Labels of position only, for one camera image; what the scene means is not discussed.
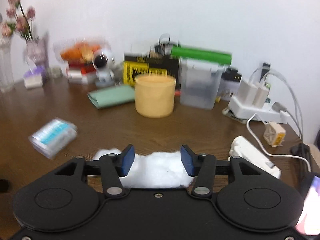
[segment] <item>stack of books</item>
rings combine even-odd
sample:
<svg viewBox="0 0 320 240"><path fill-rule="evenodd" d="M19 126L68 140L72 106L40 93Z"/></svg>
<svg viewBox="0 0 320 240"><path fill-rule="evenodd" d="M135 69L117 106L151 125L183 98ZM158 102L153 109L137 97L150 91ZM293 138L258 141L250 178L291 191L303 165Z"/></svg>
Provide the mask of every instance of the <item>stack of books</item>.
<svg viewBox="0 0 320 240"><path fill-rule="evenodd" d="M97 79L96 69L93 64L69 63L67 78L70 83L91 84Z"/></svg>

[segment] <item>blue label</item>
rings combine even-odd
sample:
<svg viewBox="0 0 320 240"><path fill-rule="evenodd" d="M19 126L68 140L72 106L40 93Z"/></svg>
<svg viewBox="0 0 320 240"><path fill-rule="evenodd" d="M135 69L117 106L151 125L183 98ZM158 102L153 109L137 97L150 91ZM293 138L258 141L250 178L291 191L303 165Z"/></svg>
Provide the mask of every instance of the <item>blue label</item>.
<svg viewBox="0 0 320 240"><path fill-rule="evenodd" d="M40 140L41 143L48 145L53 139L61 134L69 125L67 123L60 123L52 128L52 130Z"/></svg>

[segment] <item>folded green cloth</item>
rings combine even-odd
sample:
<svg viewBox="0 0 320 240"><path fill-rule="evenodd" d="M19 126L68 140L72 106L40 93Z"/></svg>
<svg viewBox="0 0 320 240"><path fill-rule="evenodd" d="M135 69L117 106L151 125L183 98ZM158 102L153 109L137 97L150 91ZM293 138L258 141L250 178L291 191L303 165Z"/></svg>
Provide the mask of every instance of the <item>folded green cloth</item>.
<svg viewBox="0 0 320 240"><path fill-rule="evenodd" d="M90 101L101 109L134 101L134 89L129 85L99 89L88 93Z"/></svg>

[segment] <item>wall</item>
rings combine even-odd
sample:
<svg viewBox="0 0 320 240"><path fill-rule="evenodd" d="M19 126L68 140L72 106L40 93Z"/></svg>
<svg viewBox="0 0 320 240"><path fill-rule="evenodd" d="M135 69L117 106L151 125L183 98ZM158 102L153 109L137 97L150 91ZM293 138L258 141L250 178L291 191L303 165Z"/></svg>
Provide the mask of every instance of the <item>wall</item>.
<svg viewBox="0 0 320 240"><path fill-rule="evenodd" d="M157 41L170 33L182 44L229 51L244 76L266 61L292 85L301 104L306 142L320 128L318 78L320 68L320 0L22 0L36 8L38 34L47 31L49 61L55 41L81 36L105 36L116 60L138 41ZM6 0L0 0L5 15ZM12 41L14 78L28 66L25 44ZM289 91L270 79L271 96L293 110Z"/></svg>

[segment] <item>white power strip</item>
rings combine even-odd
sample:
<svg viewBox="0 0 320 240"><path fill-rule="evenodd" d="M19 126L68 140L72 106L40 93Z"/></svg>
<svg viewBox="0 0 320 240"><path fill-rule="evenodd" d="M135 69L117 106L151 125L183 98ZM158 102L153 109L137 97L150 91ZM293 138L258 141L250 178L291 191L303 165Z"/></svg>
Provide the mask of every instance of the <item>white power strip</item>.
<svg viewBox="0 0 320 240"><path fill-rule="evenodd" d="M229 155L238 155L278 179L281 176L281 170L243 136L233 140Z"/></svg>
<svg viewBox="0 0 320 240"><path fill-rule="evenodd" d="M245 106L239 101L237 96L233 96L231 98L228 107L233 112L235 117L239 119L248 120L251 116L253 116L253 114L257 114L265 122L287 123L288 119L290 119L288 113L282 111L276 112L275 110L273 110L271 108L272 103L265 103L262 108L256 108L254 106ZM255 117L253 120L260 121L258 117Z"/></svg>

